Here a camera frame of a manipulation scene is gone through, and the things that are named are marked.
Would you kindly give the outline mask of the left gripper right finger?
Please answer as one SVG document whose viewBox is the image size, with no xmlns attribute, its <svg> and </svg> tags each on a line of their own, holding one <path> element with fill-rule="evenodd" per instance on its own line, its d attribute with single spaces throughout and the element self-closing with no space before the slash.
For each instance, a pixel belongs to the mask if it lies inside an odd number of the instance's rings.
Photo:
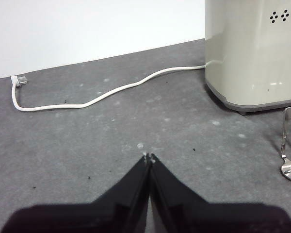
<svg viewBox="0 0 291 233">
<path fill-rule="evenodd" d="M 210 203 L 150 155 L 153 211 L 167 233 L 291 233 L 282 208 L 264 203 Z"/>
</svg>

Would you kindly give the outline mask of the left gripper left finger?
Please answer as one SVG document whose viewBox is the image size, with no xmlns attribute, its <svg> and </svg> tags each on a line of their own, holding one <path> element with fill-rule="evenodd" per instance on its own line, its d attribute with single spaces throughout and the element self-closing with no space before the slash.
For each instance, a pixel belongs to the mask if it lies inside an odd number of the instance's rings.
<svg viewBox="0 0 291 233">
<path fill-rule="evenodd" d="M 149 155 L 91 203 L 34 205 L 15 211 L 3 233 L 143 233 L 149 198 Z"/>
</svg>

